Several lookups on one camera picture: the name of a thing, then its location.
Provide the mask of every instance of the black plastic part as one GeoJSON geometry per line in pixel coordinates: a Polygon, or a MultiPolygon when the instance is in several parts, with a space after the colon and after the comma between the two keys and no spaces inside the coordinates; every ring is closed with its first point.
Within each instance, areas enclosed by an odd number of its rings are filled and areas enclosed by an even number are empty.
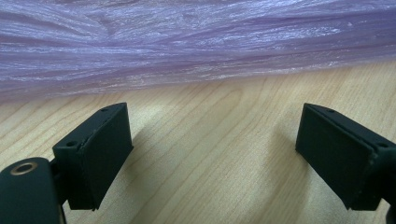
{"type": "Polygon", "coordinates": [[[381,198],[395,201],[395,144],[342,114],[305,104],[296,150],[346,208],[375,210],[381,198]]]}
{"type": "Polygon", "coordinates": [[[71,209],[99,208],[132,149],[126,104],[97,111],[53,147],[53,170],[65,177],[57,185],[60,203],[67,198],[71,209]]]}
{"type": "Polygon", "coordinates": [[[0,223],[64,223],[49,161],[30,158],[0,173],[0,223]]]}

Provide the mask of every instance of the purple plastic sheet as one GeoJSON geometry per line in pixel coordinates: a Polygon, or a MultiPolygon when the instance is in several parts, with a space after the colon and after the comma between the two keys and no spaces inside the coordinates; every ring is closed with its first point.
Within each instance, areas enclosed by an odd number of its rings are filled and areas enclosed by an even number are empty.
{"type": "Polygon", "coordinates": [[[0,0],[0,102],[396,58],[393,0],[0,0]]]}

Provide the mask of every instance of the light wood surface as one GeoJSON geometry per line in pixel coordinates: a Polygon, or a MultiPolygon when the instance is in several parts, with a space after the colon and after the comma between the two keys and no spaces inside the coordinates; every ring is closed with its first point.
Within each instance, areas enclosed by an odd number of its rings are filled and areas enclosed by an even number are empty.
{"type": "Polygon", "coordinates": [[[347,211],[294,145],[305,102],[395,142],[395,73],[379,63],[3,104],[0,169],[51,160],[93,112],[127,102],[134,151],[98,211],[64,205],[68,223],[385,223],[387,203],[347,211]]]}

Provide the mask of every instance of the screw hole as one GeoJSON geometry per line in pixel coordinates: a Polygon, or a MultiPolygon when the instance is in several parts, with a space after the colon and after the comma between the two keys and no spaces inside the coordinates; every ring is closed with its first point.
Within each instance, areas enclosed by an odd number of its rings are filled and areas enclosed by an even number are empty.
{"type": "Polygon", "coordinates": [[[66,143],[66,146],[67,146],[67,147],[73,147],[73,146],[75,146],[77,143],[78,143],[77,141],[71,141],[71,142],[66,143]]]}
{"type": "Polygon", "coordinates": [[[379,147],[389,147],[387,144],[385,144],[385,143],[377,143],[377,145],[379,146],[379,147]]]}
{"type": "Polygon", "coordinates": [[[29,161],[23,164],[20,164],[16,167],[14,167],[14,169],[11,170],[11,174],[12,175],[24,175],[27,174],[31,171],[33,171],[35,168],[37,167],[37,163],[33,162],[33,161],[29,161]]]}

